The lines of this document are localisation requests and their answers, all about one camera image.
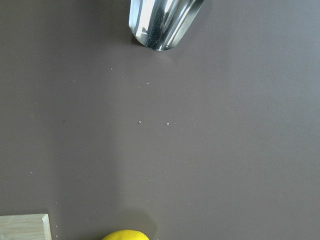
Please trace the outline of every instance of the gray surface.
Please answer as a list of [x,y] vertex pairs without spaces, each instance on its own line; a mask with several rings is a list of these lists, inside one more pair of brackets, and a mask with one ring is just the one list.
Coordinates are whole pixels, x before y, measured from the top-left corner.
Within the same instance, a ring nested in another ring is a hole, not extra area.
[[0,12],[0,215],[48,212],[63,240],[319,239],[319,1],[207,0],[167,52],[132,39],[128,0]]

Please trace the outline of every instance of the light wood board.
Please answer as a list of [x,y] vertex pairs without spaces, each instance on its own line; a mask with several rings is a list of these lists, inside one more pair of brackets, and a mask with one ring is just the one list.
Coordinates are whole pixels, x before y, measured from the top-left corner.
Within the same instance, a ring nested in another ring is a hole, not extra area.
[[0,216],[0,240],[52,240],[48,214]]

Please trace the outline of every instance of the metal scoop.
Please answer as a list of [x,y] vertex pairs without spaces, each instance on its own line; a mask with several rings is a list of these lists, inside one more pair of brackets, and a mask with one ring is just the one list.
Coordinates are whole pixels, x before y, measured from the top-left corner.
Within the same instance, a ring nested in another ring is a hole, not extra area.
[[164,51],[178,45],[204,0],[131,0],[129,27],[150,49]]

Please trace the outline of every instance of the yellow round object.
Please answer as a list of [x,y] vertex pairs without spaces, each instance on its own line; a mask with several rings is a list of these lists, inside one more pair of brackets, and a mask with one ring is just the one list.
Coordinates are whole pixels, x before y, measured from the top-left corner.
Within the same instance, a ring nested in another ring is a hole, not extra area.
[[149,240],[149,238],[140,231],[127,229],[115,231],[102,240]]

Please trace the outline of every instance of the yellow object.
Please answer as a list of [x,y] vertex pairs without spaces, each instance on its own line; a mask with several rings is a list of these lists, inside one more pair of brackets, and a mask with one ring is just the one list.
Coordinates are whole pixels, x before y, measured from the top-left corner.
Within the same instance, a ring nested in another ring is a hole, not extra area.
[[120,230],[109,234],[102,240],[149,240],[149,238],[140,231]]

